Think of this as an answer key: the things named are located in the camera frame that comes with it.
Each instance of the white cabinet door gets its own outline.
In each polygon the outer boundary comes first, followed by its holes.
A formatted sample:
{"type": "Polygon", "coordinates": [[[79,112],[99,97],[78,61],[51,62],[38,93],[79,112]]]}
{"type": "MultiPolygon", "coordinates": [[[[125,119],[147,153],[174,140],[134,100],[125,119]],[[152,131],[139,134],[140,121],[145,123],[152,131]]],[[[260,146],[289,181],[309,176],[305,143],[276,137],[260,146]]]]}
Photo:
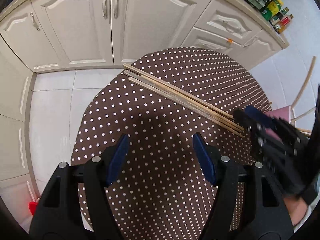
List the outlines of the white cabinet door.
{"type": "Polygon", "coordinates": [[[0,115],[0,180],[29,173],[24,122],[0,115]]]}
{"type": "Polygon", "coordinates": [[[113,65],[110,0],[31,0],[65,67],[113,65]]]}
{"type": "Polygon", "coordinates": [[[0,196],[14,219],[29,232],[32,215],[28,204],[36,200],[30,175],[0,181],[0,196]]]}
{"type": "Polygon", "coordinates": [[[245,69],[250,70],[262,61],[281,51],[280,45],[265,30],[261,30],[233,57],[245,69]]]}
{"type": "Polygon", "coordinates": [[[0,22],[0,34],[15,54],[32,71],[61,67],[28,0],[0,22]]]}
{"type": "Polygon", "coordinates": [[[224,0],[212,0],[195,27],[219,34],[243,45],[260,30],[248,15],[224,0]]]}
{"type": "Polygon", "coordinates": [[[0,114],[25,120],[32,74],[0,36],[0,114]]]}
{"type": "Polygon", "coordinates": [[[211,49],[226,54],[231,58],[237,54],[238,50],[241,48],[241,46],[235,42],[230,43],[228,42],[228,39],[222,36],[200,30],[196,27],[192,28],[182,46],[211,49]]]}
{"type": "Polygon", "coordinates": [[[179,47],[210,0],[112,0],[115,65],[179,47]]]}

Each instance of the silver screw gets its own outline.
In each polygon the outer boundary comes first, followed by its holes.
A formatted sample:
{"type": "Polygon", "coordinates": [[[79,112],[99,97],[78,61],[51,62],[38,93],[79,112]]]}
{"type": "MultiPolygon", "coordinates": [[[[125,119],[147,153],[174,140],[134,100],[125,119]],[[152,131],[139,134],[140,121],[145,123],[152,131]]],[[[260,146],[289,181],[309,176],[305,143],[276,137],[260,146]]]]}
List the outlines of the silver screw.
{"type": "Polygon", "coordinates": [[[230,161],[230,158],[226,155],[221,156],[221,160],[225,163],[227,163],[228,161],[230,161]]]}
{"type": "Polygon", "coordinates": [[[92,158],[92,161],[93,161],[94,163],[98,163],[100,160],[101,160],[101,157],[100,157],[100,156],[95,156],[95,157],[92,158]]]}
{"type": "Polygon", "coordinates": [[[259,145],[262,147],[263,146],[263,139],[262,138],[258,138],[258,143],[259,143],[259,145]]]}
{"type": "Polygon", "coordinates": [[[59,163],[59,168],[63,169],[67,166],[66,162],[59,163]]]}
{"type": "Polygon", "coordinates": [[[263,167],[261,162],[256,162],[254,166],[256,166],[258,169],[261,169],[263,167]]]}

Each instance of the polka dot tablecloth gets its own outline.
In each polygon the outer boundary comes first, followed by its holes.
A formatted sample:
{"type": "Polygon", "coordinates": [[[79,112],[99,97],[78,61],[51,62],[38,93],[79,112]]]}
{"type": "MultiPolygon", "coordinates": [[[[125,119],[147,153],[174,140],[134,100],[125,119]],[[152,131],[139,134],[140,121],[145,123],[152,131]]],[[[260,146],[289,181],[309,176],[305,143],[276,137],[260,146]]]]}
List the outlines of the polka dot tablecloth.
{"type": "MultiPolygon", "coordinates": [[[[270,111],[256,80],[227,55],[197,48],[150,53],[133,65],[232,113],[252,104],[270,111]]],[[[72,165],[87,162],[116,143],[122,133],[130,149],[118,180],[106,194],[125,239],[197,239],[216,194],[202,174],[192,148],[200,132],[222,155],[252,164],[249,135],[240,138],[192,111],[129,82],[120,73],[86,109],[72,153],[72,165]]],[[[231,228],[241,211],[243,185],[231,228]]],[[[90,223],[85,186],[81,211],[90,223]]]]}

